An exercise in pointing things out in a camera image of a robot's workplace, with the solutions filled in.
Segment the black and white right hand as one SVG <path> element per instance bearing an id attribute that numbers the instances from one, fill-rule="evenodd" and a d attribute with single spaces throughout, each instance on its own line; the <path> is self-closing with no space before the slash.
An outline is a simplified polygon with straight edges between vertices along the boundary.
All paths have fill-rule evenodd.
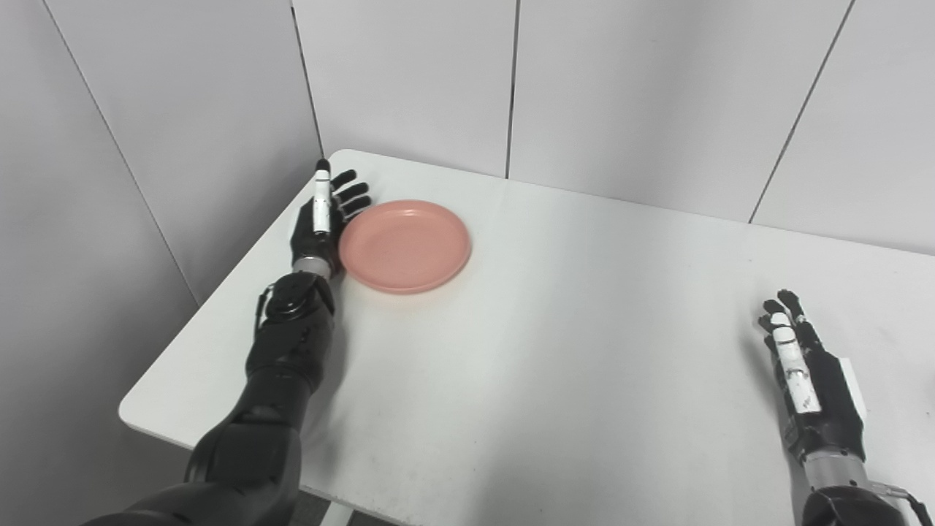
<path id="1" fill-rule="evenodd" d="M 782 442 L 800 463 L 822 451 L 867 460 L 864 422 L 841 360 L 825 349 L 798 295 L 781 289 L 757 320 L 785 406 Z"/>

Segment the black and white left hand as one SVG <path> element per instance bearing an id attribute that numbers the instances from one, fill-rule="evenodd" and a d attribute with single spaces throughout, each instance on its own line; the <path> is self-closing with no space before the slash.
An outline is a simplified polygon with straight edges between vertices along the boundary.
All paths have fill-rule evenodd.
<path id="1" fill-rule="evenodd" d="M 356 170 L 334 175 L 328 159 L 318 160 L 311 183 L 313 196 L 299 209 L 291 234 L 291 270 L 333 279 L 342 272 L 342 234 L 373 199 Z"/>

